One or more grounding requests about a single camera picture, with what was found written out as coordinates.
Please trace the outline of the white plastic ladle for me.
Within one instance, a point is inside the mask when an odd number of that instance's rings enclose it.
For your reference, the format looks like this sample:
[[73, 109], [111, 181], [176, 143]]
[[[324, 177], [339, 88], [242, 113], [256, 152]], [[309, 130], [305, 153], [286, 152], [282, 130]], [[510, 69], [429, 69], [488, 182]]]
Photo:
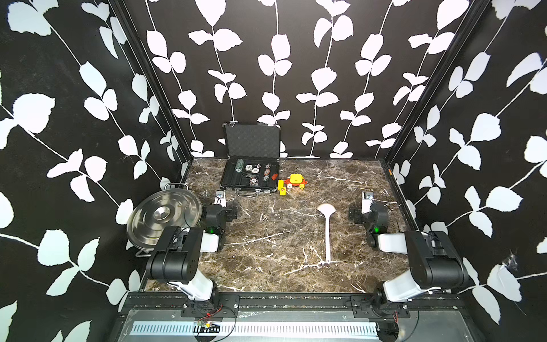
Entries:
[[336, 208], [329, 203], [323, 203], [317, 207], [317, 210], [325, 218], [325, 253], [326, 262], [331, 263], [331, 249], [330, 249], [330, 217], [336, 212]]

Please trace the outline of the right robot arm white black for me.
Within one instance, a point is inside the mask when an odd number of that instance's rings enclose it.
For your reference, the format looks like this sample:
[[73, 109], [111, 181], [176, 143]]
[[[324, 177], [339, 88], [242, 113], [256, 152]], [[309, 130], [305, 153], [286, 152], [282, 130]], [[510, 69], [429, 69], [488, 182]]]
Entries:
[[407, 256], [409, 269], [375, 290], [373, 302], [377, 307], [405, 303], [428, 292], [458, 289], [468, 282], [463, 259], [447, 233], [390, 233], [388, 208], [372, 199], [363, 200], [360, 208], [350, 207], [348, 218], [364, 226], [366, 242], [372, 249]]

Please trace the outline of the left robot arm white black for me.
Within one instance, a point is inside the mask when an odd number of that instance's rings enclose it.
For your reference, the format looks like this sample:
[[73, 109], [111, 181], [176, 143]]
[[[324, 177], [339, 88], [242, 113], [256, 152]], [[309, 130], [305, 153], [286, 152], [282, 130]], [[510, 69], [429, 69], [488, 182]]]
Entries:
[[208, 309], [217, 309], [218, 286], [199, 270], [199, 258], [203, 253], [222, 251], [226, 225], [237, 218], [238, 209], [220, 204], [181, 209], [181, 217], [166, 226], [155, 245], [146, 277], [175, 287]]

